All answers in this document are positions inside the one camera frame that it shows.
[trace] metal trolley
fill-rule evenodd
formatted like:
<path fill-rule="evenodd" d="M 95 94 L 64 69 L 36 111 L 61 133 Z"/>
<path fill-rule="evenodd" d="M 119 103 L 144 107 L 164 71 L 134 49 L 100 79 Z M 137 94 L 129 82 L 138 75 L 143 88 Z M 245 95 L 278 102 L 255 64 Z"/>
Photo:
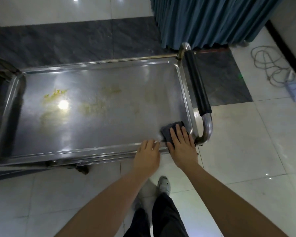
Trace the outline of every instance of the metal trolley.
<path fill-rule="evenodd" d="M 203 133 L 187 88 L 185 58 Z M 194 52 L 18 70 L 0 59 L 0 167 L 45 169 L 133 157 L 140 142 L 183 121 L 197 145 L 212 133 L 211 108 Z"/>

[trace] blue curtain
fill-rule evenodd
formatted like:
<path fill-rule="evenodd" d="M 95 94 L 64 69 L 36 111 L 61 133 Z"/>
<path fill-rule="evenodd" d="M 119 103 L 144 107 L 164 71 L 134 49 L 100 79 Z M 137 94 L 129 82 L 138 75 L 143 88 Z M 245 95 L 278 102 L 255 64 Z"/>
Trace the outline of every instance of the blue curtain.
<path fill-rule="evenodd" d="M 251 42 L 281 0 L 150 0 L 162 47 Z"/>

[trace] leg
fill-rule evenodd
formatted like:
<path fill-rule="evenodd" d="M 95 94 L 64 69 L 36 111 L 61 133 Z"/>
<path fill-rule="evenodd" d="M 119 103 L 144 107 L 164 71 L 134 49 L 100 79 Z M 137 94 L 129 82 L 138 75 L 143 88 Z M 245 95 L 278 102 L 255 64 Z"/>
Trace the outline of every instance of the leg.
<path fill-rule="evenodd" d="M 132 223 L 124 237 L 150 237 L 148 215 L 143 208 L 135 211 Z"/>
<path fill-rule="evenodd" d="M 188 237 L 180 214 L 169 197 L 170 183 L 166 177 L 160 178 L 158 188 L 161 194 L 152 209 L 154 237 Z"/>

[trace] black handle grip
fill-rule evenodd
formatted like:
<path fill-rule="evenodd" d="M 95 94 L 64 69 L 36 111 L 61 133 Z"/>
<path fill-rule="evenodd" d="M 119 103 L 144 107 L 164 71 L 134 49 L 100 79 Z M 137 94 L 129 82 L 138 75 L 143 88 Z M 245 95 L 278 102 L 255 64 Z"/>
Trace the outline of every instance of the black handle grip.
<path fill-rule="evenodd" d="M 199 114 L 203 116 L 206 113 L 211 113 L 211 107 L 206 94 L 205 86 L 198 67 L 196 66 L 194 52 L 192 50 L 186 51 L 184 56 L 188 72 L 190 74 Z"/>

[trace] person's left hand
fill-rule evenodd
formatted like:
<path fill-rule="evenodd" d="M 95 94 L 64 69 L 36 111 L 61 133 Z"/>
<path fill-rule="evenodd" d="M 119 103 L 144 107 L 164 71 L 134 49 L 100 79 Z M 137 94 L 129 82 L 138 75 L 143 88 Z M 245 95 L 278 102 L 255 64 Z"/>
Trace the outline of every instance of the person's left hand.
<path fill-rule="evenodd" d="M 153 175 L 160 164 L 160 143 L 155 140 L 143 141 L 134 159 L 134 170 L 144 174 L 147 178 Z"/>

